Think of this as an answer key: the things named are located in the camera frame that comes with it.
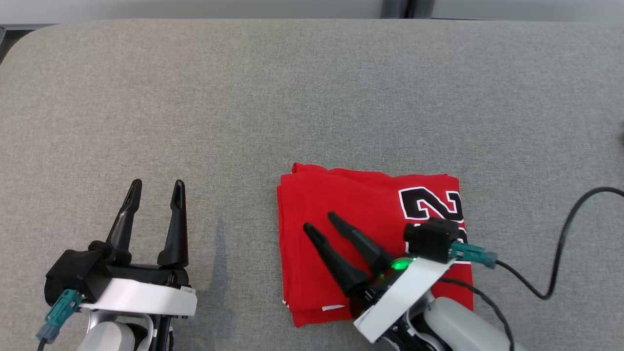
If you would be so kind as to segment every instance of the robotic arm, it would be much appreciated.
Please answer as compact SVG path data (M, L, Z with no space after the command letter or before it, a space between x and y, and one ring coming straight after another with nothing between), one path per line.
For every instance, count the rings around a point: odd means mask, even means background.
M52 310L37 334L42 350L78 310L89 314L87 335L77 351L168 351L173 347L171 318L195 315L197 297L188 283L187 211L184 183L175 182L171 222L158 265L131 264L134 214L142 183L132 182L106 242L87 251L67 250L46 274L44 294ZM120 316L144 319L147 328L117 322Z
M464 251L457 223L430 219L406 227L406 240L419 248L417 257L395 259L334 212L329 220L363 256L373 277L341 257L313 225L304 231L349 298L353 323L371 343L384 339L400 351L501 351L510 348L505 334L461 304L435 299L429 290ZM495 257L482 253L488 262ZM515 345L516 350L524 348Z

